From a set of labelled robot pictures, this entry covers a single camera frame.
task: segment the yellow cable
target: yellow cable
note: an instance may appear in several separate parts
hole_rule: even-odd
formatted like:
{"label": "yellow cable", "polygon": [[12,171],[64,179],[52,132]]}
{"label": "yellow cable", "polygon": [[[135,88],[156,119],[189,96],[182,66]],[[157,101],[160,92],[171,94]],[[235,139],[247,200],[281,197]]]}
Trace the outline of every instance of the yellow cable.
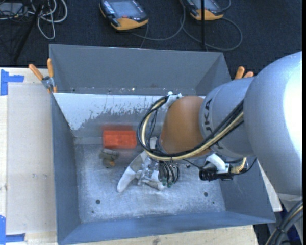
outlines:
{"label": "yellow cable", "polygon": [[244,168],[244,166],[245,166],[246,160],[247,160],[247,158],[244,157],[243,160],[242,160],[242,163],[241,163],[240,165],[238,165],[238,166],[236,166],[236,167],[232,167],[231,170],[230,170],[231,173],[233,173],[233,174],[238,174],[238,173],[240,173],[241,170],[242,170],[242,169]]}
{"label": "yellow cable", "polygon": [[[161,101],[157,102],[153,107],[152,109],[154,109],[155,107],[157,107],[162,101],[165,101],[165,99],[162,99]],[[142,129],[142,132],[141,132],[141,140],[142,140],[142,143],[144,144],[144,146],[146,147],[146,144],[145,144],[145,128],[146,128],[146,125],[148,123],[148,120],[150,118],[150,116],[152,115],[152,113],[150,113],[146,119],[144,120],[144,123],[143,123],[143,129]],[[212,145],[214,145],[219,139],[221,139],[224,135],[226,135],[236,124],[237,122],[242,119],[244,116],[244,112],[241,112],[233,121],[231,124],[229,124],[226,128],[224,128],[219,134],[217,134],[213,139],[211,139],[210,141],[208,141],[207,143],[205,143],[204,145],[202,145],[200,148],[197,148],[196,150],[192,151],[192,152],[189,152],[187,154],[184,154],[184,155],[181,155],[181,156],[177,156],[177,157],[172,157],[172,160],[182,160],[182,159],[186,159],[186,158],[190,158],[196,154],[199,154],[200,152],[206,150],[207,148],[211,147]],[[147,154],[152,157],[152,158],[155,158],[157,160],[160,160],[160,161],[170,161],[171,158],[170,157],[162,157],[162,156],[158,156],[158,155],[155,155],[153,154],[152,152],[148,151],[145,149],[145,151],[147,152]]]}

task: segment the bin floor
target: bin floor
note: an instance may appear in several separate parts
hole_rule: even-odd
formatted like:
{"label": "bin floor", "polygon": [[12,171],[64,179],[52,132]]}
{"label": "bin floor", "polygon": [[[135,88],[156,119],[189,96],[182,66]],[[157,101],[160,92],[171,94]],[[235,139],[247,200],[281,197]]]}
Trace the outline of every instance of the bin floor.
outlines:
{"label": "bin floor", "polygon": [[75,144],[79,214],[83,223],[121,218],[225,211],[219,180],[202,181],[198,168],[180,167],[179,180],[162,191],[134,179],[117,192],[124,170],[138,151],[120,151],[116,166],[106,168],[100,144]]}

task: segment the blue tape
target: blue tape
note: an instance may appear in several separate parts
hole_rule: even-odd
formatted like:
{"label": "blue tape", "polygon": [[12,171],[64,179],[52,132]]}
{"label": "blue tape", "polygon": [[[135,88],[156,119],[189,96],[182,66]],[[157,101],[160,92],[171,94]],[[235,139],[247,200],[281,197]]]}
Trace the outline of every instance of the blue tape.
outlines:
{"label": "blue tape", "polygon": [[6,235],[6,218],[0,215],[0,244],[6,245],[7,242],[24,241],[25,233],[16,235]]}
{"label": "blue tape", "polygon": [[8,94],[8,83],[22,83],[24,76],[9,76],[9,73],[1,69],[1,84],[0,84],[0,96]]}

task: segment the orange and black device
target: orange and black device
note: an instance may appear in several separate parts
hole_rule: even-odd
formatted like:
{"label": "orange and black device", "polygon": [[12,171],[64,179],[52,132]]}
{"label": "orange and black device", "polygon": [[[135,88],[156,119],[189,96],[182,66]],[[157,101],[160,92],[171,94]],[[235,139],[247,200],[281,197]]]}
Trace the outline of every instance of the orange and black device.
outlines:
{"label": "orange and black device", "polygon": [[141,27],[148,23],[148,16],[135,0],[101,0],[102,15],[119,31]]}
{"label": "orange and black device", "polygon": [[[201,0],[183,0],[183,5],[193,18],[202,20]],[[220,19],[224,15],[223,9],[215,0],[204,0],[203,11],[205,21]]]}

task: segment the black connector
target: black connector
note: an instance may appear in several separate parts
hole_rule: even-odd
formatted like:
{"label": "black connector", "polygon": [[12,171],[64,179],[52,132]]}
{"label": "black connector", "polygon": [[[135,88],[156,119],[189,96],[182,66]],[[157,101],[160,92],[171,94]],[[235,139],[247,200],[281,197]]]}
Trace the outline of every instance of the black connector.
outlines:
{"label": "black connector", "polygon": [[214,167],[208,169],[200,169],[199,178],[202,181],[214,181],[217,179],[221,179],[221,181],[228,181],[232,180],[233,176],[230,173],[217,173],[217,169]]}

